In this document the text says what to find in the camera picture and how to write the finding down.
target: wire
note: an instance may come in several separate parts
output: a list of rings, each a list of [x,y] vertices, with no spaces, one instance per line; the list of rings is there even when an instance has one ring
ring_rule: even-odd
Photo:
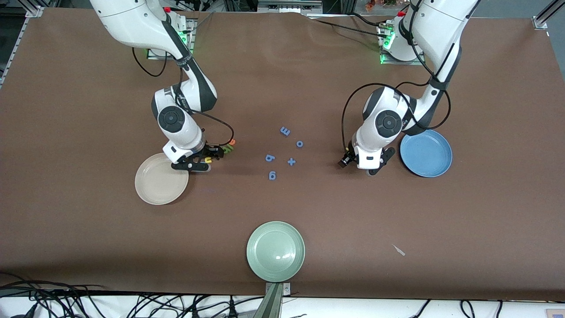
[[[226,311],[226,310],[228,310],[228,309],[230,309],[230,308],[232,308],[232,307],[235,308],[235,306],[237,306],[237,305],[239,305],[239,304],[243,304],[243,303],[245,303],[245,302],[250,302],[251,300],[262,299],[262,298],[263,298],[263,296],[259,296],[259,297],[252,297],[252,298],[248,298],[248,299],[239,301],[239,302],[233,304],[232,306],[225,307],[224,309],[220,310],[218,313],[216,313],[215,315],[211,316],[210,318],[216,318],[216,317],[218,317],[222,312],[224,312],[224,311]]]
[[[398,90],[398,87],[401,86],[402,84],[414,84],[414,85],[416,85],[416,86],[421,86],[421,85],[422,85],[422,84],[412,83],[412,82],[409,82],[409,81],[403,82],[403,83],[399,84],[397,87],[392,87],[392,86],[390,86],[390,85],[388,85],[388,84],[384,84],[384,83],[369,83],[369,84],[365,84],[365,85],[363,85],[363,86],[357,88],[356,90],[353,91],[353,93],[351,93],[351,95],[349,96],[349,98],[348,98],[347,101],[345,102],[344,110],[343,110],[343,112],[341,113],[341,142],[342,142],[342,145],[343,145],[343,148],[344,148],[344,152],[345,152],[346,154],[348,154],[348,156],[349,156],[349,152],[347,151],[347,147],[346,147],[346,145],[345,145],[345,128],[344,128],[345,111],[347,110],[347,106],[349,105],[349,102],[351,101],[351,99],[353,98],[353,96],[354,96],[357,92],[359,92],[361,89],[363,89],[363,88],[365,88],[365,87],[369,87],[369,86],[382,86],[382,87],[388,87],[388,88],[394,90],[395,93],[399,94],[399,95],[404,99],[404,102],[406,102],[406,105],[408,106],[408,111],[412,114],[411,120],[414,121],[414,123],[416,124],[416,126],[420,127],[421,129],[424,129],[424,130],[433,130],[433,129],[436,129],[436,128],[440,127],[441,125],[443,125],[443,124],[446,122],[446,120],[449,118],[449,115],[451,114],[451,98],[449,97],[449,94],[447,93],[447,91],[443,91],[443,92],[445,93],[445,96],[447,97],[447,114],[445,115],[445,117],[443,118],[443,120],[442,120],[439,124],[437,124],[437,125],[435,125],[435,126],[433,126],[433,127],[426,127],[426,126],[423,126],[422,124],[420,124],[420,122],[418,122],[418,121],[416,120],[416,116],[414,115],[414,112],[413,112],[412,109],[410,108],[410,102],[408,101],[408,99],[406,98],[406,96],[405,96],[401,91]],[[349,156],[349,159],[351,159],[351,160],[354,161],[354,162],[357,162],[357,160],[356,160],[354,157],[352,157],[352,156]]]
[[[463,303],[467,303],[469,304],[469,308],[471,309],[471,315],[469,316],[467,314],[467,312],[465,311],[465,309],[463,308]],[[469,300],[461,300],[459,302],[459,307],[461,308],[461,311],[463,312],[463,314],[465,315],[465,317],[467,318],[475,318],[475,310],[473,310],[473,305],[471,305],[471,302]]]
[[[428,83],[418,84],[418,83],[414,83],[413,81],[403,81],[402,83],[396,85],[394,88],[399,88],[400,86],[403,86],[404,84],[410,84],[410,85],[414,85],[414,86],[418,86],[418,87],[428,85]]]
[[[361,21],[367,23],[368,25],[372,25],[373,27],[378,27],[379,24],[386,22],[386,20],[383,20],[383,21],[381,21],[381,22],[371,22],[371,21],[365,19],[362,15],[357,14],[357,13],[355,13],[355,12],[346,13],[346,15],[356,16],[356,17],[360,18]]]
[[[422,307],[420,308],[420,311],[418,311],[418,313],[415,316],[412,316],[412,318],[419,318],[420,315],[424,312],[424,309],[426,308],[426,306],[429,304],[429,302],[431,302],[431,299],[428,299],[425,301],[425,303],[422,305]]]
[[[237,3],[236,0],[232,0],[232,2],[233,2],[233,8],[235,8],[236,11],[241,12],[241,5]]]
[[[11,296],[20,296],[20,295],[23,295],[23,294],[29,294],[29,292],[28,292],[28,291],[20,291],[20,292],[18,292],[18,293],[7,294],[7,295],[1,295],[0,298],[1,298],[1,297],[11,297]]]
[[[214,308],[214,307],[219,306],[219,305],[221,305],[221,304],[229,305],[229,302],[219,302],[219,303],[217,303],[217,304],[213,304],[213,305],[210,305],[210,306],[208,306],[208,307],[199,308],[198,311],[207,310],[207,309],[210,309],[210,308]]]
[[[149,295],[150,295],[150,296],[155,296],[155,295],[157,295],[157,294],[156,294],[156,293],[149,293]],[[159,294],[159,296],[161,296],[161,297],[166,296],[166,295],[167,295],[167,294]],[[149,300],[149,302],[154,302],[154,303],[160,304],[160,305],[165,304],[165,303],[162,303],[162,302],[158,301],[157,298],[151,299],[150,296],[145,296],[145,295],[143,295],[143,294],[138,294],[138,297],[143,297],[144,299]],[[170,304],[165,304],[165,305],[166,305],[167,307],[169,307],[169,308],[173,308],[173,309],[176,309],[176,310],[181,310],[181,309],[179,309],[178,307],[175,307],[175,306],[170,305]]]
[[[412,51],[414,51],[414,54],[416,54],[418,61],[422,64],[422,66],[426,69],[426,71],[428,71],[428,73],[432,76],[432,78],[437,81],[436,74],[434,74],[432,70],[429,69],[428,65],[426,65],[424,60],[422,60],[422,57],[420,57],[420,54],[418,54],[418,51],[416,51],[416,46],[414,45],[414,37],[412,36],[412,26],[414,25],[414,18],[416,17],[416,12],[418,11],[418,9],[420,9],[421,2],[422,0],[418,0],[416,4],[416,9],[412,10],[412,17],[410,17],[410,24],[408,25],[408,34],[410,35],[410,47],[412,47]]]
[[[146,73],[149,74],[150,76],[153,76],[154,78],[158,78],[159,76],[161,76],[161,74],[162,74],[163,71],[165,70],[165,67],[167,66],[167,60],[168,60],[168,56],[169,56],[169,54],[168,54],[167,52],[165,52],[165,62],[163,63],[163,68],[161,68],[161,72],[159,72],[158,74],[151,74],[151,73],[149,73],[148,70],[146,70],[146,69],[143,67],[143,65],[141,65],[141,63],[140,63],[139,60],[137,59],[135,48],[132,48],[132,54],[133,54],[133,58],[134,58],[134,59],[136,60],[136,62],[137,62],[137,65],[139,65],[140,68],[141,68],[144,72],[146,72]]]
[[[199,26],[201,26],[202,24],[204,24],[204,22],[206,22],[206,20],[208,20],[208,18],[211,17],[213,14],[214,14],[213,12],[210,13],[210,14],[208,14],[208,15],[204,18],[204,20],[202,20],[202,22],[198,23],[198,24],[196,25],[196,27],[194,27],[192,30],[189,30],[187,33],[194,32],[194,30],[198,29]]]
[[[165,306],[167,306],[170,302],[172,302],[173,300],[177,299],[177,298],[181,298],[182,295],[177,295],[171,299],[169,299],[168,301],[166,301],[165,303],[163,303],[159,308],[155,308],[153,310],[151,310],[151,313],[149,314],[148,318],[153,317],[154,314],[156,314],[159,310],[163,309],[163,310],[173,310],[177,315],[179,315],[179,311],[175,308],[163,308]]]
[[[378,37],[386,37],[386,35],[382,35],[382,34],[378,34],[378,33],[373,33],[373,32],[367,32],[367,31],[360,30],[360,29],[355,29],[355,28],[350,28],[350,27],[346,27],[346,26],[344,26],[344,25],[339,25],[339,24],[335,24],[335,23],[331,23],[331,22],[321,21],[321,20],[317,20],[317,19],[316,19],[315,21],[317,21],[317,22],[319,22],[319,23],[327,24],[327,25],[332,25],[332,26],[338,27],[338,28],[343,28],[343,29],[348,29],[348,30],[351,30],[351,31],[356,31],[356,32],[360,32],[360,33],[365,33],[365,34],[368,34],[368,35],[374,35],[374,36],[378,36]]]
[[[179,69],[180,69],[180,79],[179,79],[179,84],[178,84],[178,86],[177,86],[177,92],[176,92],[176,96],[175,96],[175,104],[176,104],[178,107],[183,108],[183,107],[180,105],[180,103],[179,103],[179,96],[180,96],[180,93],[181,93],[181,92],[180,92],[180,84],[182,83],[183,71],[182,71],[181,68],[179,68]],[[223,124],[223,125],[225,125],[226,127],[229,128],[229,130],[232,132],[232,136],[231,136],[231,137],[229,138],[229,140],[226,141],[225,143],[218,144],[218,147],[225,146],[225,145],[229,144],[229,143],[233,140],[233,137],[235,136],[235,131],[233,130],[233,127],[230,126],[230,125],[229,125],[228,123],[226,123],[225,121],[223,121],[223,120],[221,120],[221,119],[218,119],[218,118],[216,118],[216,117],[214,117],[214,116],[212,116],[212,115],[208,115],[208,114],[206,114],[206,113],[203,113],[203,112],[201,112],[201,111],[193,110],[193,109],[190,108],[190,106],[189,106],[189,112],[196,113],[196,114],[199,114],[199,115],[203,115],[203,116],[208,117],[208,118],[210,118],[210,119],[212,119],[212,120],[215,120],[215,121],[217,121],[217,122],[219,122],[219,123],[221,123],[221,124]]]
[[[502,300],[498,301],[500,304],[498,305],[498,310],[496,311],[496,318],[499,318],[500,316],[500,311],[502,310],[502,305],[504,304],[504,302]]]
[[[89,290],[88,290],[88,286],[99,286],[99,287],[101,287],[100,285],[69,285],[69,284],[65,284],[65,283],[57,283],[57,282],[51,282],[51,281],[26,280],[21,276],[18,276],[18,275],[12,274],[12,273],[2,272],[2,271],[0,271],[0,274],[11,276],[11,277],[19,279],[19,281],[16,281],[16,282],[13,282],[13,283],[8,283],[8,284],[5,284],[3,286],[0,286],[1,290],[9,289],[9,290],[29,291],[30,300],[32,300],[32,298],[33,298],[33,300],[35,300],[37,304],[39,304],[39,305],[41,305],[41,307],[45,308],[48,311],[50,317],[54,314],[51,311],[51,309],[49,308],[49,305],[47,304],[47,300],[56,301],[61,306],[65,317],[70,316],[70,317],[74,318],[75,315],[72,312],[72,308],[66,307],[65,304],[56,296],[56,294],[59,293],[58,291],[56,291],[56,290],[46,291],[46,290],[40,288],[40,284],[42,284],[42,285],[53,285],[53,286],[64,287],[64,288],[69,289],[75,295],[76,299],[73,298],[73,296],[68,296],[68,295],[65,296],[64,299],[67,301],[67,304],[69,304],[69,301],[68,301],[67,298],[69,298],[69,297],[73,298],[73,300],[74,300],[73,306],[76,304],[79,307],[79,309],[83,312],[84,316],[86,318],[89,318],[88,315],[86,314],[86,311],[84,309],[84,305],[82,304],[82,301],[80,299],[80,295],[78,293],[78,291],[85,292],[86,296],[90,299],[90,301],[92,302],[93,306],[96,308],[98,313],[100,313],[100,315],[102,317],[105,317],[102,314],[102,312],[100,311],[100,309],[98,308],[98,306],[94,303],[94,301],[90,297]]]
[[[127,314],[127,316],[125,318],[134,318],[136,316],[136,314],[138,312],[140,312],[145,306],[147,306],[148,304],[150,304],[151,302],[147,302],[145,303],[143,306],[139,307],[139,309],[137,308],[137,306],[141,305],[142,302],[139,301],[139,297],[137,298],[137,304],[132,308],[132,310],[129,311],[129,313]]]
[[[183,7],[187,8],[187,9],[190,10],[190,11],[194,11],[193,8],[187,6],[185,3],[182,3],[182,2],[180,2],[180,1],[175,1],[175,2],[176,2],[175,6],[182,5]]]
[[[329,13],[329,12],[333,9],[333,7],[336,6],[336,4],[337,4],[339,1],[340,1],[340,0],[336,0],[336,1],[332,4],[332,6],[328,9],[328,11],[326,11],[325,13],[326,13],[326,14]]]

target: table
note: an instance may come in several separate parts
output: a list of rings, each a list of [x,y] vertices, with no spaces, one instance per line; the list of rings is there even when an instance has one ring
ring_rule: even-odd
[[[291,280],[300,296],[565,300],[565,93],[549,38],[527,19],[472,19],[462,47],[438,129],[451,169],[419,178],[395,156],[369,178],[337,166],[345,100],[373,81],[422,83],[425,70],[380,65],[374,37],[298,14],[214,14],[195,57],[218,90],[210,114],[237,144],[156,207],[133,180],[166,142],[150,100],[178,68],[146,76],[92,10],[47,8],[0,92],[0,269],[113,290],[261,294],[246,241],[280,220],[306,243]],[[370,93],[351,101],[348,138]],[[229,136],[196,120],[212,142]]]

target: robotic arm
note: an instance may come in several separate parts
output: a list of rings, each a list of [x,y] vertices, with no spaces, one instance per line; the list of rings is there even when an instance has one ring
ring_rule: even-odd
[[[401,131],[417,135],[428,128],[459,63],[463,28],[479,2],[411,0],[404,17],[387,22],[392,24],[394,34],[384,49],[392,57],[411,61],[416,53],[423,51],[437,71],[430,77],[421,98],[402,94],[391,87],[379,88],[369,96],[363,108],[364,122],[339,162],[342,167],[355,161],[359,169],[375,175],[394,154],[394,149],[384,148]]]
[[[110,35],[134,48],[158,49],[172,55],[188,75],[175,84],[155,92],[153,115],[169,139],[163,152],[174,169],[206,172],[210,166],[201,157],[223,157],[220,147],[209,146],[202,130],[190,116],[193,111],[208,111],[218,95],[173,25],[180,16],[166,14],[158,0],[90,0]]]

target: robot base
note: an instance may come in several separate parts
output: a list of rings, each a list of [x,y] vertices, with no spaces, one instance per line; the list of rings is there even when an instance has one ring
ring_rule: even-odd
[[[379,45],[379,49],[380,49],[381,64],[422,65],[417,58],[415,58],[411,61],[400,61],[400,60],[393,58],[392,55],[390,55],[390,53],[388,53],[388,51],[383,49],[382,45]],[[420,54],[420,57],[422,58],[422,61],[424,61],[424,63],[425,63],[424,54]]]

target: metal frame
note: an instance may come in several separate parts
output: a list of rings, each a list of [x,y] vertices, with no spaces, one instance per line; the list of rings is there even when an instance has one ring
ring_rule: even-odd
[[[296,12],[302,15],[322,14],[321,0],[259,0],[257,12]]]
[[[565,6],[565,0],[552,0],[540,13],[532,18],[533,26],[536,30],[547,29],[547,21],[559,9]]]
[[[21,26],[20,34],[18,34],[18,39],[16,40],[16,44],[12,49],[12,53],[10,54],[10,59],[8,60],[8,63],[6,63],[6,69],[4,70],[4,73],[2,73],[2,77],[0,78],[0,89],[2,89],[2,85],[4,84],[6,75],[8,75],[8,71],[10,70],[10,66],[12,65],[14,56],[16,55],[16,50],[20,46],[20,41],[21,38],[24,36],[25,28],[28,26],[29,19],[30,18],[25,18],[24,25]]]
[[[265,294],[267,294],[269,292],[269,287],[271,287],[271,285],[273,285],[274,283],[269,283],[267,282],[265,284]],[[284,289],[282,292],[283,296],[290,296],[290,283],[282,283],[282,288]]]
[[[18,0],[26,18],[39,18],[44,7],[58,7],[60,0]]]
[[[198,29],[196,28],[198,26],[198,19],[192,19],[192,18],[187,18],[186,19],[186,26],[185,26],[185,30],[186,31],[190,31],[187,34],[187,38],[186,38],[186,45],[188,46],[190,52],[194,51],[194,42],[196,41],[196,33],[198,32]],[[164,54],[164,51],[161,50],[147,50],[147,59],[165,59],[164,55],[160,55],[157,53],[161,53]]]

